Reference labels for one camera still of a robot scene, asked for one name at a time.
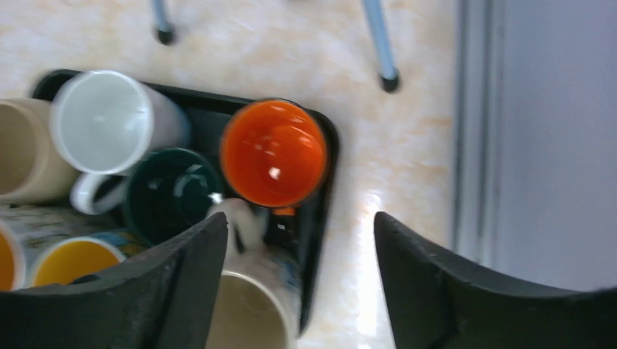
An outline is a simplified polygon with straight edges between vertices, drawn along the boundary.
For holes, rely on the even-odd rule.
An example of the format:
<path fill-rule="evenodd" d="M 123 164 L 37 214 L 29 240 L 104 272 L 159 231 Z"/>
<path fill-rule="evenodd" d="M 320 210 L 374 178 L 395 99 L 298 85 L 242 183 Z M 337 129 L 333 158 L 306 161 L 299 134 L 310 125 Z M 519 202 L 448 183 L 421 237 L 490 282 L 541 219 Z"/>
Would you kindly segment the white mug yellow inside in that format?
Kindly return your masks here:
<path fill-rule="evenodd" d="M 1 291 L 24 287 L 27 279 L 25 253 L 16 235 L 1 221 Z"/>

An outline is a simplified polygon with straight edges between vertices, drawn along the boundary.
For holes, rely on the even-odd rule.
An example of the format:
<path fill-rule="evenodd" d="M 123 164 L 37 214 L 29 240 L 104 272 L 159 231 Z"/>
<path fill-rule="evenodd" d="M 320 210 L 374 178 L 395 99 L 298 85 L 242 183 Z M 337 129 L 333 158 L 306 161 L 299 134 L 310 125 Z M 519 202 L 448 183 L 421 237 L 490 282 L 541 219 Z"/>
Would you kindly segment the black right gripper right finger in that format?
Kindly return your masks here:
<path fill-rule="evenodd" d="M 375 249 L 397 348 L 614 348 L 616 290 L 576 292 L 499 273 L 386 212 Z"/>

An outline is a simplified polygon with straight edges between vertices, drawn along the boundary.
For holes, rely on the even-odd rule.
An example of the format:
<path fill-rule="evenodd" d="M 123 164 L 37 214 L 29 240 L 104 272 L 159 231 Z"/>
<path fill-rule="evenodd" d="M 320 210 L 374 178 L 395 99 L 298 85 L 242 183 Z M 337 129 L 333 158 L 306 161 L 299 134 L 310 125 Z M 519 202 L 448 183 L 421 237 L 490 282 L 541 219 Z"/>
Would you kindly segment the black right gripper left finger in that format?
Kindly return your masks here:
<path fill-rule="evenodd" d="M 1 293 L 3 348 L 204 348 L 226 216 L 71 285 Z"/>

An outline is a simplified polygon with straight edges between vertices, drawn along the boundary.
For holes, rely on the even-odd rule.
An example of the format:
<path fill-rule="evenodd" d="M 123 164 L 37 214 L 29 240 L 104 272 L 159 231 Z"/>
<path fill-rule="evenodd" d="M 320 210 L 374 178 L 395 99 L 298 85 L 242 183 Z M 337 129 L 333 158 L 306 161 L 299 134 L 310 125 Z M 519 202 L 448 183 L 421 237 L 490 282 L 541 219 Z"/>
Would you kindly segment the blue mug yellow inside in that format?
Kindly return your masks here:
<path fill-rule="evenodd" d="M 122 229 L 68 238 L 53 244 L 37 258 L 26 286 L 67 285 L 118 265 L 147 248 L 138 237 Z"/>

